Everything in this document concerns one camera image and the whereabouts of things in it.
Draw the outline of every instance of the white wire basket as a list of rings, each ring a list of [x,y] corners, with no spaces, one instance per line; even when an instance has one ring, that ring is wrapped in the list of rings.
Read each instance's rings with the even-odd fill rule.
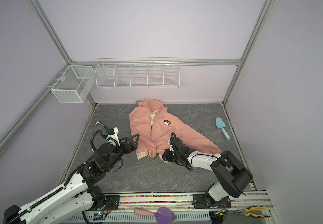
[[[95,82],[92,66],[70,65],[51,91],[60,102],[83,103]]]
[[[177,59],[143,59],[142,61],[98,59],[96,85],[100,88],[180,86],[180,72]]]

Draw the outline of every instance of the purple trowel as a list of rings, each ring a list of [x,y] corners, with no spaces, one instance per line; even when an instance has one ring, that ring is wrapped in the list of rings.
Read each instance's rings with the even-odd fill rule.
[[[134,210],[135,215],[154,216],[159,224],[169,224],[175,219],[175,214],[167,208],[159,208],[157,212],[150,212],[141,209]]]

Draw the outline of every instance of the pink jacket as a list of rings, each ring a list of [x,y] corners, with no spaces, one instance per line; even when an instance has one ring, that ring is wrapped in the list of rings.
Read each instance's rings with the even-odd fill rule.
[[[164,154],[169,148],[168,140],[172,132],[191,149],[203,153],[217,154],[221,150],[205,136],[184,124],[176,116],[168,113],[163,103],[147,99],[137,101],[136,107],[130,114],[131,134],[140,134],[139,145],[136,150],[138,159],[147,155],[155,157],[157,153]],[[151,123],[150,112],[159,110]]]

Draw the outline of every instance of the table surface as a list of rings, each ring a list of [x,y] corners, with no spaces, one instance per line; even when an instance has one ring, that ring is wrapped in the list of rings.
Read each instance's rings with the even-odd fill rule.
[[[177,116],[210,139],[222,151],[229,150],[240,158],[221,104],[166,104],[165,106],[168,107],[170,114]],[[108,128],[118,127],[119,138],[129,137],[129,113],[135,107],[136,105],[98,105],[70,170],[92,155],[90,137],[97,129],[102,128],[99,124],[94,125],[96,120],[100,120]],[[216,127],[217,117],[221,117],[226,123],[225,130],[231,136],[230,140],[226,140],[222,130]],[[96,148],[106,142],[100,136],[94,139]],[[107,173],[107,176],[96,184],[104,193],[200,192],[206,191],[209,186],[218,181],[213,172],[209,170],[194,168],[189,171],[174,163],[165,163],[159,157],[153,159],[147,156],[137,160],[135,152],[124,155],[123,163],[116,173]]]

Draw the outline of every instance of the embroidered cartoon dog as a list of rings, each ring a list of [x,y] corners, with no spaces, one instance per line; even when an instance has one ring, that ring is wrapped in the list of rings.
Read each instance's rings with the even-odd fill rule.
[[[164,120],[164,123],[165,123],[165,125],[170,125],[171,124],[171,122],[168,121],[168,120]]]

